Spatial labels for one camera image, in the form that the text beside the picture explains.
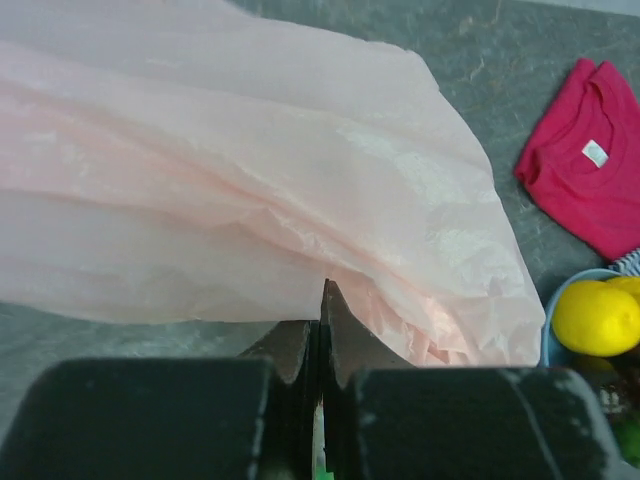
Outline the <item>yellow lemon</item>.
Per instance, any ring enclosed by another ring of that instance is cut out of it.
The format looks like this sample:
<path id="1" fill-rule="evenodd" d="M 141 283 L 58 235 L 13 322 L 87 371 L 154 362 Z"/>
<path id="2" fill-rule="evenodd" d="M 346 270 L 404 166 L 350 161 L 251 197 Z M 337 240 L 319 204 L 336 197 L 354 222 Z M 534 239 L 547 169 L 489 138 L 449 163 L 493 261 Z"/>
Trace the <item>yellow lemon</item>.
<path id="1" fill-rule="evenodd" d="M 575 353 L 617 356 L 639 343 L 639 303 L 607 282 L 577 281 L 559 296 L 551 329 Z"/>

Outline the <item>blue white striped cloth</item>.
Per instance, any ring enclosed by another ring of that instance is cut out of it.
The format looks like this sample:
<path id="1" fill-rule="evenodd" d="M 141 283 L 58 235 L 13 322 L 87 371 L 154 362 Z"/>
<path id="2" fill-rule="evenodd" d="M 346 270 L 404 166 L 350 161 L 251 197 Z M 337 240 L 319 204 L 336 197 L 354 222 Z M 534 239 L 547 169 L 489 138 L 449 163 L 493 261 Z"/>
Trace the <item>blue white striped cloth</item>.
<path id="1" fill-rule="evenodd" d="M 640 276 L 640 249 L 616 259 L 609 269 L 623 276 Z"/>

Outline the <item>pink plastic bag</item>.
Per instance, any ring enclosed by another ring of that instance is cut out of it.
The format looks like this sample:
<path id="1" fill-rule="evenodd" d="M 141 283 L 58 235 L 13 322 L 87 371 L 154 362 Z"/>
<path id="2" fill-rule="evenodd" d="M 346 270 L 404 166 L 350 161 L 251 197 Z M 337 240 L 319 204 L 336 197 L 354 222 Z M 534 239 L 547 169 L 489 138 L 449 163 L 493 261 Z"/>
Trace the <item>pink plastic bag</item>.
<path id="1" fill-rule="evenodd" d="M 96 321 L 313 320 L 417 366 L 534 365 L 489 159 L 425 62 L 232 4 L 1 5 L 1 297 Z"/>

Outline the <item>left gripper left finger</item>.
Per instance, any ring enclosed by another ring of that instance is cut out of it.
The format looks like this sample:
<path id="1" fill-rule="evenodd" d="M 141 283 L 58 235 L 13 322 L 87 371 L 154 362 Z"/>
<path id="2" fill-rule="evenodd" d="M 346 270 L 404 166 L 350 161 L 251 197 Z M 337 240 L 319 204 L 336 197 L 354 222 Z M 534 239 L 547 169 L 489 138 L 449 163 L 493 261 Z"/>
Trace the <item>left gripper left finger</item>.
<path id="1" fill-rule="evenodd" d="M 319 325 L 234 358 L 74 359 L 29 387 L 5 479 L 310 479 Z"/>

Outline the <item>orange yellow fruit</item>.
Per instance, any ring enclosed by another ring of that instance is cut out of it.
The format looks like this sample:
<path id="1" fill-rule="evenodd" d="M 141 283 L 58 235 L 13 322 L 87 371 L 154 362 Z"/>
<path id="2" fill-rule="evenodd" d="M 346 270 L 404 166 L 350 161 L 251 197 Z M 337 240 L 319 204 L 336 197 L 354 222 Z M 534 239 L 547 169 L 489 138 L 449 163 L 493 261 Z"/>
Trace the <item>orange yellow fruit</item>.
<path id="1" fill-rule="evenodd" d="M 627 292 L 640 303 L 640 278 L 638 276 L 617 276 L 607 280 L 607 283 Z"/>

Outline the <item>dark mangosteen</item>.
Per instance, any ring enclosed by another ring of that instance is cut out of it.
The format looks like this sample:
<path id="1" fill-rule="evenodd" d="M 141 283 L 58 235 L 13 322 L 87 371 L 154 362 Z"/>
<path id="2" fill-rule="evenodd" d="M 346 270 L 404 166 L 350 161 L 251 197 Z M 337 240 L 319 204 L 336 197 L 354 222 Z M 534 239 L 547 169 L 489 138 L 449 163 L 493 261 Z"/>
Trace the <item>dark mangosteen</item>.
<path id="1" fill-rule="evenodd" d="M 576 356 L 570 367 L 591 386 L 608 417 L 639 410 L 639 352 L 614 357 Z"/>

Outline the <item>red folded t-shirt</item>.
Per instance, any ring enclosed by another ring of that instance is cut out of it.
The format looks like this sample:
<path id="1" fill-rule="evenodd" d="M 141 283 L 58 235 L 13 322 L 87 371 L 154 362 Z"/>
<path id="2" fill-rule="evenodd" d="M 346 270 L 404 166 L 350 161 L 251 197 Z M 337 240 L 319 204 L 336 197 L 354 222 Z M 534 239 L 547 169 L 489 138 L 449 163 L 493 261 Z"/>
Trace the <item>red folded t-shirt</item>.
<path id="1" fill-rule="evenodd" d="M 639 246 L 639 102 L 615 68 L 579 59 L 514 170 L 563 228 L 615 260 Z"/>

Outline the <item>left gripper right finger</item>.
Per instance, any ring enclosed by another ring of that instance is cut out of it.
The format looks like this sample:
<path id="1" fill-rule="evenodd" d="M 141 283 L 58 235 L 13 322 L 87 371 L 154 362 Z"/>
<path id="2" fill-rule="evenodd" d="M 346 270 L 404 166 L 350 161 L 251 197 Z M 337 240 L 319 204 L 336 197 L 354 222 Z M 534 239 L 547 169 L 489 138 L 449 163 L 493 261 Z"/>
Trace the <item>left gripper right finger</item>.
<path id="1" fill-rule="evenodd" d="M 566 368 L 417 368 L 324 286 L 325 455 L 337 479 L 629 479 L 590 386 Z"/>

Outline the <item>green lime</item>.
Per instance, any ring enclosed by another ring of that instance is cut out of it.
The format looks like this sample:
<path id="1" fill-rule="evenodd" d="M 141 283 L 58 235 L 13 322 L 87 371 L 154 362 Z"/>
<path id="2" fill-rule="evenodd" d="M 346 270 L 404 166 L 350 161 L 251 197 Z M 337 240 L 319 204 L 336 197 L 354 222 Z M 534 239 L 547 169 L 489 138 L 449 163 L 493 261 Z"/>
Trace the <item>green lime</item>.
<path id="1" fill-rule="evenodd" d="M 635 468 L 639 468 L 640 460 L 640 427 L 637 418 L 629 418 L 618 424 L 615 436 L 624 460 Z"/>

